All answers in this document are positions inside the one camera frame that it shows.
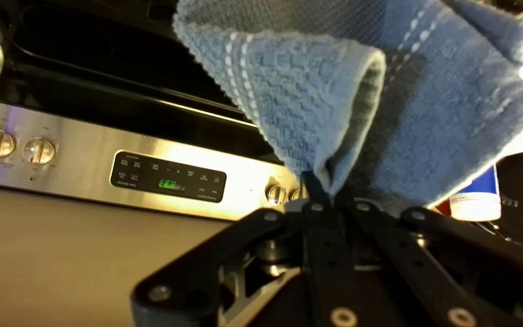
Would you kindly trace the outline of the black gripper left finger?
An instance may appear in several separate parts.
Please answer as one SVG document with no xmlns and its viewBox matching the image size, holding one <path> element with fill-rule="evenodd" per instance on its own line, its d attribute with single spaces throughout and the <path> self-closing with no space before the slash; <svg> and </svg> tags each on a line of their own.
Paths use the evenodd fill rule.
<svg viewBox="0 0 523 327">
<path fill-rule="evenodd" d="M 340 214 L 313 172 L 302 181 L 309 192 L 303 207 L 303 276 L 318 327 L 358 327 L 352 265 Z"/>
</svg>

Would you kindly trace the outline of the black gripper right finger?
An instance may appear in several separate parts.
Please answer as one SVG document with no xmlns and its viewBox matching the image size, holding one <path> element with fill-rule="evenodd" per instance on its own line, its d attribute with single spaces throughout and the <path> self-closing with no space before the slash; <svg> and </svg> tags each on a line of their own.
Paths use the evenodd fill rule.
<svg viewBox="0 0 523 327">
<path fill-rule="evenodd" d="M 418 245 L 398 217 L 389 216 L 374 199 L 352 196 L 349 190 L 340 194 L 340 205 L 351 210 L 352 219 L 372 237 L 438 327 L 492 327 L 492 319 L 429 250 Z"/>
</svg>

